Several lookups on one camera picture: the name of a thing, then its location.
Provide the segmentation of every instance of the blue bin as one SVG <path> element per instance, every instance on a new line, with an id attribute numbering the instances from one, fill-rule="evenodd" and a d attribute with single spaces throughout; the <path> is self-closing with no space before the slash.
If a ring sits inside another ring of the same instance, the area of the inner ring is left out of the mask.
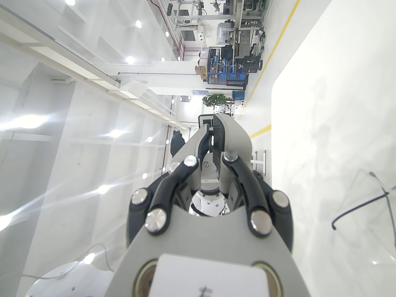
<path id="1" fill-rule="evenodd" d="M 243 100 L 245 98 L 245 92 L 232 91 L 232 100 Z"/>

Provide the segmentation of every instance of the white column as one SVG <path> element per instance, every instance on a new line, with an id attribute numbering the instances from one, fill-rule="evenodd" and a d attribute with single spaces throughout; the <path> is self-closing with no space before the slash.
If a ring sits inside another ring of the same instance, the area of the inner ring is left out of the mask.
<path id="1" fill-rule="evenodd" d="M 97 65 L 107 75 L 133 78 L 158 95 L 191 95 L 192 90 L 241 89 L 239 86 L 208 84 L 195 74 L 195 61 L 153 61 L 150 65 Z"/>

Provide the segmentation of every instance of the metal bolt head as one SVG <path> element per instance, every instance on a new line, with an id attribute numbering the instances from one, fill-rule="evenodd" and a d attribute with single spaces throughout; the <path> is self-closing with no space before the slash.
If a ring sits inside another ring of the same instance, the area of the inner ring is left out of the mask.
<path id="1" fill-rule="evenodd" d="M 176 168 L 179 166 L 180 162 L 174 162 L 171 164 L 171 166 L 169 167 L 169 173 L 171 174 L 174 170 L 176 170 Z"/>
<path id="2" fill-rule="evenodd" d="M 166 212 L 163 209 L 157 208 L 153 209 L 150 213 L 147 214 L 146 223 L 144 226 L 146 227 L 148 232 L 157 232 L 160 231 L 166 222 Z"/>
<path id="3" fill-rule="evenodd" d="M 238 154 L 233 150 L 227 150 L 224 152 L 224 159 L 228 162 L 234 162 L 238 158 Z"/>
<path id="4" fill-rule="evenodd" d="M 273 192 L 273 201 L 281 208 L 286 208 L 289 206 L 289 199 L 287 198 L 286 194 L 281 191 Z"/>
<path id="5" fill-rule="evenodd" d="M 131 202 L 133 205 L 140 205 L 142 204 L 149 193 L 147 192 L 146 188 L 139 188 L 136 192 L 132 194 Z"/>
<path id="6" fill-rule="evenodd" d="M 261 235 L 268 235 L 272 231 L 272 220 L 267 212 L 260 209 L 253 211 L 250 215 L 250 223 L 256 232 Z"/>
<path id="7" fill-rule="evenodd" d="M 187 167 L 194 167 L 197 164 L 198 160 L 194 155 L 189 155 L 184 159 L 184 165 Z"/>

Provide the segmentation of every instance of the green tree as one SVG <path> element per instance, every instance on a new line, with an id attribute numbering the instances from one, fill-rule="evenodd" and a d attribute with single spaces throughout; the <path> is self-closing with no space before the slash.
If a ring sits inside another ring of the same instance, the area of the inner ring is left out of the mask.
<path id="1" fill-rule="evenodd" d="M 209 95 L 202 99 L 202 102 L 206 106 L 224 105 L 227 103 L 226 101 L 227 98 L 224 94 Z"/>

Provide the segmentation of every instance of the yellow floor line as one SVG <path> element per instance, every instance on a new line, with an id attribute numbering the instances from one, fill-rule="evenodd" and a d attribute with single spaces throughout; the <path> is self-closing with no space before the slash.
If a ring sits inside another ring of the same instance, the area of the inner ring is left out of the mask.
<path id="1" fill-rule="evenodd" d="M 289 15 L 289 17 L 288 17 L 288 19 L 287 19 L 287 21 L 286 21 L 286 24 L 283 26 L 283 29 L 282 29 L 282 31 L 280 32 L 280 35 L 279 35 L 279 37 L 278 37 L 278 40 L 276 41 L 276 43 L 275 43 L 275 45 L 274 45 L 274 47 L 273 47 L 273 50 L 271 51 L 271 54 L 270 54 L 270 56 L 268 57 L 268 60 L 267 60 L 267 62 L 265 63 L 265 65 L 264 65 L 264 67 L 263 67 L 263 69 L 262 69 L 262 71 L 261 71 L 261 73 L 260 73 L 260 76 L 259 76 L 259 79 L 258 79 L 257 82 L 256 82 L 256 85 L 254 85 L 253 91 L 251 92 L 251 94 L 250 94 L 250 96 L 249 96 L 247 102 L 246 102 L 245 105 L 244 105 L 243 110 L 245 110 L 246 106 L 248 106 L 248 103 L 249 103 L 250 99 L 252 98 L 252 95 L 253 95 L 253 93 L 254 93 L 254 91 L 255 91 L 257 85 L 259 84 L 260 79 L 261 79 L 261 77 L 263 76 L 263 73 L 264 73 L 265 69 L 267 68 L 267 65 L 269 64 L 269 62 L 270 62 L 270 60 L 271 60 L 271 58 L 272 58 L 272 56 L 273 56 L 273 54 L 274 54 L 276 48 L 278 47 L 278 44 L 279 44 L 279 42 L 280 42 L 280 40 L 281 40 L 283 34 L 285 33 L 285 30 L 286 30 L 287 26 L 289 25 L 290 20 L 291 20 L 291 18 L 292 18 L 293 15 L 294 15 L 294 12 L 296 11 L 298 5 L 300 4 L 300 1 L 301 1 L 301 0 L 297 0 L 296 3 L 294 4 L 294 7 L 293 7 L 293 9 L 291 10 L 290 15 Z M 243 115 L 243 110 L 242 110 L 242 114 L 239 116 L 238 120 L 241 119 L 241 117 L 242 117 L 242 115 Z"/>
<path id="2" fill-rule="evenodd" d="M 254 133 L 253 135 L 250 135 L 249 137 L 254 138 L 254 137 L 260 136 L 261 134 L 266 133 L 267 131 L 270 131 L 270 130 L 271 130 L 271 125 L 266 126 L 265 128 L 259 130 L 257 133 Z"/>

